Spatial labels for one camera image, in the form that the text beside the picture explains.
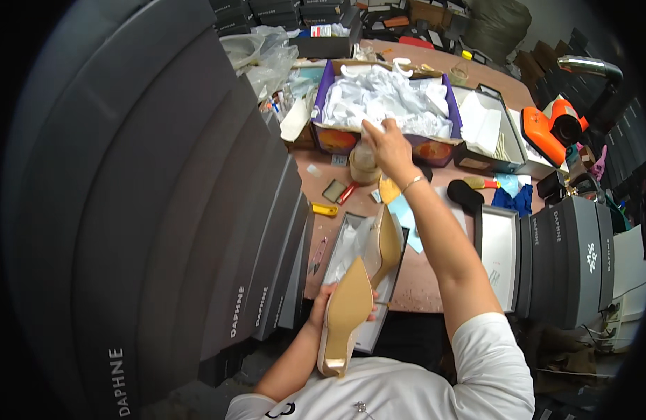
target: woman's arm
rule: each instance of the woman's arm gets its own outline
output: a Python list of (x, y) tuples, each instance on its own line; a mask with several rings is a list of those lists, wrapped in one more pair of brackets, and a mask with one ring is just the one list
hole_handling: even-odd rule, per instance
[[(412, 146), (395, 120), (382, 122), (382, 133), (368, 121), (363, 127), (371, 135), (375, 160), (400, 189), (423, 175), (412, 163)], [(486, 270), (449, 208), (428, 180), (417, 181), (403, 191), (412, 208), (419, 238), (439, 284), (449, 340), (467, 320), (487, 312), (503, 313), (491, 288)]]
[[(265, 395), (279, 402), (304, 387), (316, 366), (328, 298), (336, 288), (337, 283), (321, 286), (309, 319), (285, 353), (260, 379), (254, 390), (256, 394)], [(373, 296), (376, 299), (379, 295), (373, 292)], [(370, 315), (367, 320), (375, 319), (375, 315)]]

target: high heel shoe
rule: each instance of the high heel shoe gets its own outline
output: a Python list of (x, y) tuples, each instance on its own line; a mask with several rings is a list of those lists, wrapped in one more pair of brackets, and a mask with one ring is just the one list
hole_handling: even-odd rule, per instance
[(323, 375), (344, 377), (360, 326), (373, 305), (367, 272), (357, 257), (328, 299), (318, 349), (318, 370)]
[(372, 223), (363, 262), (371, 276), (372, 289), (377, 290), (389, 271), (400, 262), (400, 238), (385, 204)]

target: scissors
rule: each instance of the scissors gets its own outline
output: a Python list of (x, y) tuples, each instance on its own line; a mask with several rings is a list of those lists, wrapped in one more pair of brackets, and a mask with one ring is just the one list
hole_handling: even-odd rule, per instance
[(325, 252), (325, 247), (328, 244), (328, 237), (325, 237), (321, 239), (321, 242), (318, 244), (318, 247), (316, 248), (316, 252), (314, 254), (314, 257), (311, 258), (311, 263), (309, 264), (309, 274), (316, 274), (318, 271), (318, 268), (321, 265), (321, 259), (323, 259), (323, 253)]

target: bracelet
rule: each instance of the bracelet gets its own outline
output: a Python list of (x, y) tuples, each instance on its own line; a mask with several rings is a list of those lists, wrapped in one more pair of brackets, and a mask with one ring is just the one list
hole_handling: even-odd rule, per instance
[(425, 179), (425, 178), (423, 178), (423, 177), (421, 177), (421, 176), (418, 176), (418, 177), (414, 178), (412, 181), (410, 181), (410, 183), (408, 183), (407, 185), (405, 185), (405, 188), (403, 188), (403, 189), (402, 189), (402, 193), (404, 194), (404, 192), (405, 192), (405, 191), (407, 191), (407, 189), (408, 189), (408, 188), (410, 188), (410, 186), (411, 186), (413, 183), (415, 183), (415, 182), (417, 182), (417, 181), (420, 181), (420, 180), (424, 180), (424, 179)]

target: table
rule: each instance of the table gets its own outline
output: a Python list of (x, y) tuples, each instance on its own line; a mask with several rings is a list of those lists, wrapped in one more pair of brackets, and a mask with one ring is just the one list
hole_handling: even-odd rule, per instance
[[(428, 64), (428, 66), (446, 72), (461, 59), (460, 57), (450, 55), (445, 52), (436, 50), (427, 50), (425, 48), (398, 44), (396, 42), (363, 40), (361, 46), (373, 46), (377, 53), (384, 55), (387, 61), (392, 61), (396, 57), (406, 57), (412, 61), (412, 64)], [(505, 105), (520, 110), (527, 106), (535, 106), (528, 88), (519, 80), (512, 79), (501, 72), (490, 69), (478, 63), (468, 63), (468, 85), (476, 87), (477, 84), (483, 83), (491, 88), (497, 89), (503, 95)], [(330, 155), (324, 155), (313, 150), (298, 150), (292, 152), (297, 161), (297, 170), (302, 178), (302, 192), (311, 202), (327, 203), (322, 192), (333, 179), (342, 183), (350, 184), (352, 182), (349, 167), (333, 167), (330, 164)], [(307, 172), (309, 165), (316, 166), (321, 172), (320, 177), (315, 177)], [(433, 169), (433, 182), (431, 185), (446, 186), (451, 180), (460, 179), (469, 172), (463, 171), (450, 162), (445, 168)], [(377, 185), (360, 187), (351, 197), (340, 206), (338, 214), (334, 218), (316, 214), (314, 220), (314, 232), (311, 236), (311, 247), (309, 260), (314, 256), (316, 248), (323, 237), (328, 238), (328, 246), (323, 255), (319, 270), (315, 275), (308, 275), (304, 297), (313, 299), (318, 294), (318, 289), (323, 281), (328, 266), (328, 260), (335, 245), (335, 238), (340, 228), (340, 223), (344, 217), (344, 212), (351, 212), (361, 216), (374, 216), (379, 211), (379, 204), (375, 203), (369, 196), (370, 191), (377, 188)], [(493, 189), (480, 190), (487, 204), (493, 200)], [(533, 212), (540, 211), (544, 206), (544, 201), (537, 196), (537, 189), (533, 189)], [(466, 227), (468, 236), (473, 240), (474, 222), (472, 217), (466, 216)], [(395, 285), (395, 292), (391, 300), (390, 310), (399, 310), (405, 312), (423, 312), (423, 313), (441, 313), (442, 299), (440, 298), (437, 279), (433, 269), (430, 267), (425, 253), (418, 254), (409, 245), (404, 254), (402, 267), (398, 274), (398, 281)]]

